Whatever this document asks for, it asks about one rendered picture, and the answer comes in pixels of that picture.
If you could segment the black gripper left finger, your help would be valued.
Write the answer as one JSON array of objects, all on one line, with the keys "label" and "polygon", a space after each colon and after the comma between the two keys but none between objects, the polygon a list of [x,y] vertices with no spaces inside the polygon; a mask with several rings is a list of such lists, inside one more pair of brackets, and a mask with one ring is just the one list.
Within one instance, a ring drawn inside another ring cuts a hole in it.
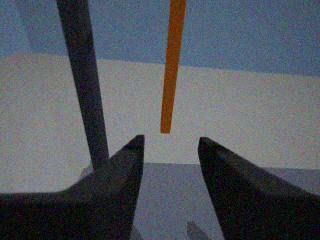
[{"label": "black gripper left finger", "polygon": [[144,141],[135,136],[67,189],[0,193],[0,240],[130,240]]}]

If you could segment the orange handle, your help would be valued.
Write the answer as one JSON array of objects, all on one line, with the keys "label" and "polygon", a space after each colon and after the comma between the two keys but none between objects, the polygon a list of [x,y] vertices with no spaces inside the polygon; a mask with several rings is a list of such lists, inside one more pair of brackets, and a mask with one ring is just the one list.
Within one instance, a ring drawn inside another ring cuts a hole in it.
[{"label": "orange handle", "polygon": [[161,111],[161,133],[170,134],[186,0],[170,0],[167,50]]}]

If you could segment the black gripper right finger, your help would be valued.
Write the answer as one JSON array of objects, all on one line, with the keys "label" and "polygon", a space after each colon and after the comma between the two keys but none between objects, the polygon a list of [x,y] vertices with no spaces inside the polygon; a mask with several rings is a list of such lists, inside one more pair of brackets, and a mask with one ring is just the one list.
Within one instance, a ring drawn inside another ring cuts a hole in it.
[{"label": "black gripper right finger", "polygon": [[224,240],[320,240],[320,196],[200,137],[202,175]]}]

